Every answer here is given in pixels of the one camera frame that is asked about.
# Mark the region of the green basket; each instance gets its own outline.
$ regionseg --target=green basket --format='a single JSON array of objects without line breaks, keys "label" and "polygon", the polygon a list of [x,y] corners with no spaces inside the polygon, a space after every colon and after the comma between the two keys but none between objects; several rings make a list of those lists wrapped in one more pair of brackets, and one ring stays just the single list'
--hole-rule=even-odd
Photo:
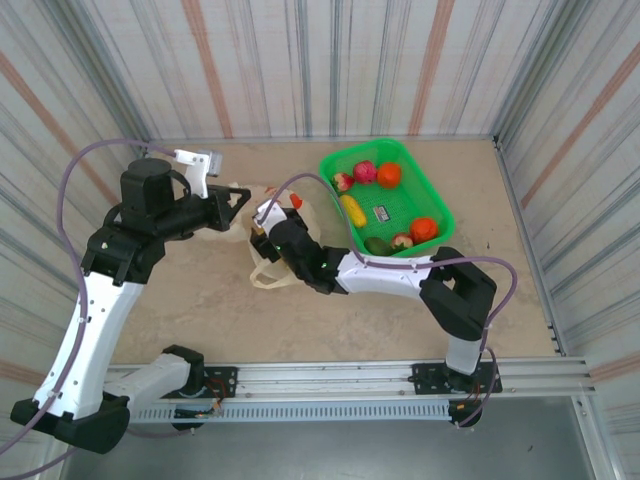
[{"label": "green basket", "polygon": [[438,236],[428,242],[394,253],[395,257],[410,257],[434,245],[446,242],[455,229],[455,219],[449,208],[429,183],[418,164],[402,143],[390,138],[379,138],[332,153],[319,167],[320,176],[328,183],[340,172],[349,175],[356,163],[370,160],[376,167],[385,162],[393,162],[402,168],[402,181],[394,189],[383,188],[378,183],[362,185],[356,183],[344,192],[358,201],[367,216],[367,225],[351,231],[356,246],[367,252],[364,241],[369,237],[380,237],[391,242],[393,236],[409,232],[411,222],[419,217],[431,217],[438,224]]}]

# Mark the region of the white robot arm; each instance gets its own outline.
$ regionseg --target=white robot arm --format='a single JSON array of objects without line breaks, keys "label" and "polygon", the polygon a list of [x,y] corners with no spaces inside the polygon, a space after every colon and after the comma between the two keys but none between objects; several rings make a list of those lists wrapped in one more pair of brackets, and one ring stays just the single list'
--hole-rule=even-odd
[{"label": "white robot arm", "polygon": [[[168,162],[153,158],[132,162],[122,174],[122,203],[91,236],[82,260],[87,318],[80,317],[78,302],[50,372],[33,399],[14,405],[13,421],[27,424],[55,395],[34,428],[106,453],[124,435],[132,413],[172,391],[193,394],[202,388],[202,355],[175,345],[134,374],[104,383],[122,326],[154,265],[164,256],[164,243],[188,239],[201,228],[228,230],[251,196],[246,189],[207,185],[207,176],[219,172],[219,153],[176,150],[176,159],[187,165],[184,176]],[[175,199],[173,180],[184,186],[182,198]],[[233,207],[228,203],[232,193],[240,195]],[[86,326],[76,360],[62,387],[53,393],[83,321]]]},{"label": "white robot arm", "polygon": [[[378,292],[424,302],[449,335],[446,366],[452,381],[465,382],[480,359],[482,333],[496,292],[495,282],[472,263],[416,268],[439,260],[461,258],[450,247],[419,258],[374,257],[345,248],[321,247],[307,233],[295,209],[267,201],[254,217],[261,233],[251,242],[263,258],[282,258],[296,276],[322,293]],[[444,282],[454,280],[450,289]],[[460,378],[454,379],[455,373]]]}]

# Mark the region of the metal frame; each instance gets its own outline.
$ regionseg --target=metal frame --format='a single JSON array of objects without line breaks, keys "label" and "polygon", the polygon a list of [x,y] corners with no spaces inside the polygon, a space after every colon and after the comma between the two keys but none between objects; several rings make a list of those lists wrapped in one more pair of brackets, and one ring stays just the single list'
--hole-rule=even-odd
[{"label": "metal frame", "polygon": [[[520,239],[522,240],[525,254],[529,261],[529,269],[531,270],[531,275],[533,277],[536,290],[538,291],[542,311],[544,313],[547,326],[551,331],[551,339],[554,342],[556,353],[565,357],[567,355],[567,351],[565,350],[567,342],[562,330],[557,328],[555,323],[555,319],[558,318],[558,314],[553,305],[550,289],[541,273],[542,266],[534,252],[533,245],[531,243],[531,236],[529,235],[527,225],[522,215],[522,210],[520,210],[520,204],[518,203],[513,189],[513,184],[511,183],[511,178],[509,177],[502,142],[497,137],[494,137],[493,146],[498,167],[502,174],[502,180],[507,192],[507,197],[511,203],[513,216],[516,220],[516,225],[518,226]],[[571,399],[575,409],[580,433],[596,479],[623,480],[625,475],[623,473],[620,458],[613,445],[611,436],[607,431],[606,424],[599,413],[599,409],[595,406],[596,397],[574,394],[571,395]]]},{"label": "metal frame", "polygon": [[[336,408],[388,408],[384,415],[340,414],[341,418],[317,418],[319,420],[354,419],[434,419],[424,412],[409,412],[406,408],[438,407],[448,404],[449,400],[463,399],[466,395],[416,395],[414,386],[408,381],[412,374],[411,366],[424,361],[386,361],[386,362],[311,362],[311,363],[247,363],[234,364],[238,367],[236,397],[224,401],[230,411],[258,413],[236,415],[213,415],[198,421],[233,422],[292,420],[277,411],[292,408],[326,409]],[[107,373],[107,381],[122,378],[143,365],[115,365]],[[494,394],[495,398],[514,397],[587,397],[595,393],[586,362],[582,358],[541,357],[498,360],[498,368],[503,384],[503,392]],[[210,405],[210,399],[183,398],[161,399],[149,409],[135,415],[132,423],[180,423],[176,422],[173,410],[192,408],[203,410]],[[313,411],[297,420],[314,420],[318,416]],[[448,420],[438,411],[440,420]]]},{"label": "metal frame", "polygon": [[520,205],[513,190],[511,178],[509,177],[507,165],[502,153],[502,144],[499,141],[496,141],[496,139],[494,138],[493,146],[496,154],[496,160],[498,162],[498,168],[500,169],[500,173],[502,174],[502,180],[507,192],[507,197],[509,198],[509,203],[511,203],[511,210],[513,211],[513,216],[518,227],[518,232],[520,233],[520,240],[522,241],[524,252],[527,257],[527,261],[529,262],[529,270],[531,270],[533,283],[535,284],[536,290],[538,291],[542,313],[544,314],[544,318],[547,322],[547,328],[549,328],[549,330],[551,331],[551,340],[553,341],[554,349],[557,354],[566,355],[566,341],[564,339],[564,335],[562,331],[556,327],[555,324],[555,319],[558,318],[558,314],[555,310],[555,307],[553,306],[553,301],[551,299],[550,293],[551,290],[547,286],[546,280],[541,273],[542,265],[540,264],[538,257],[534,252],[533,245],[531,243],[531,236],[529,235],[529,231],[527,229],[527,224],[524,221],[522,211],[520,210]]}]

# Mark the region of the striped wall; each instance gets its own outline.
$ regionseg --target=striped wall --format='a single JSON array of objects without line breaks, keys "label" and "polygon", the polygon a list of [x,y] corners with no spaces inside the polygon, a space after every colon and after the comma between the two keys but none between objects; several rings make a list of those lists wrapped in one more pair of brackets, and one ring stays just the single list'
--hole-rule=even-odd
[{"label": "striped wall", "polygon": [[[0,443],[18,399],[33,395],[77,294],[54,224],[62,170],[80,148],[122,136],[42,2],[0,2]],[[74,176],[66,223],[80,250],[117,201],[131,152],[103,150]],[[38,466],[48,437],[29,434],[0,459],[0,477]]]},{"label": "striped wall", "polygon": [[488,134],[562,0],[68,0],[151,138]]},{"label": "striped wall", "polygon": [[640,2],[582,7],[500,137],[565,347],[640,478]]}]

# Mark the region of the wooden floor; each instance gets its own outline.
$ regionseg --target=wooden floor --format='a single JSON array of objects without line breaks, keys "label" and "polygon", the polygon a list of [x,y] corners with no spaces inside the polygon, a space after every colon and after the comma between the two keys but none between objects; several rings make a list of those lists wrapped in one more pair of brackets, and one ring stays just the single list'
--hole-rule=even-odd
[{"label": "wooden floor", "polygon": [[[405,142],[457,219],[448,242],[465,255],[511,262],[518,290],[493,324],[489,345],[498,356],[553,355],[538,295],[511,207],[488,141]],[[219,184],[279,186],[296,173],[316,172],[339,143],[225,144]],[[346,246],[343,224],[320,185],[293,187],[311,203],[321,242]],[[167,245],[134,307],[113,363],[148,363],[177,343],[207,362],[350,361],[442,358],[447,336],[420,302],[356,294],[325,296],[305,286],[259,290],[249,282],[254,264],[247,243],[207,238]],[[509,286],[501,267],[481,266],[498,283],[496,303]]]}]

